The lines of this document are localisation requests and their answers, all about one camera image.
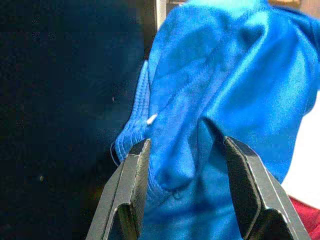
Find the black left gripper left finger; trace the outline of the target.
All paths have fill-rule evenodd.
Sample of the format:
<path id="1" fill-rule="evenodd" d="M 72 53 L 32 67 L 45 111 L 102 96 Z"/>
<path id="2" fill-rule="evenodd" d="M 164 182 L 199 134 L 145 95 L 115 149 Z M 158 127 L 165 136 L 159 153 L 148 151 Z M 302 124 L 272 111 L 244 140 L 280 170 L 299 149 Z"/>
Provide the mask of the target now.
<path id="1" fill-rule="evenodd" d="M 105 184 L 91 222 L 93 240 L 137 240 L 142 232 L 151 140 L 134 145 Z"/>

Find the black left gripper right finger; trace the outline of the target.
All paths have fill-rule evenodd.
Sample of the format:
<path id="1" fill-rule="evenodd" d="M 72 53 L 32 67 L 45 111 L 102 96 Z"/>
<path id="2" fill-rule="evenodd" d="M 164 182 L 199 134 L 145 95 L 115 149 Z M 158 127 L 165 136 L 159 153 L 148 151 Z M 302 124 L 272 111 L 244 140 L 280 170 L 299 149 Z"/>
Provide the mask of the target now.
<path id="1" fill-rule="evenodd" d="M 310 236 L 281 184 L 247 144 L 224 138 L 229 189 L 244 240 L 308 240 Z"/>

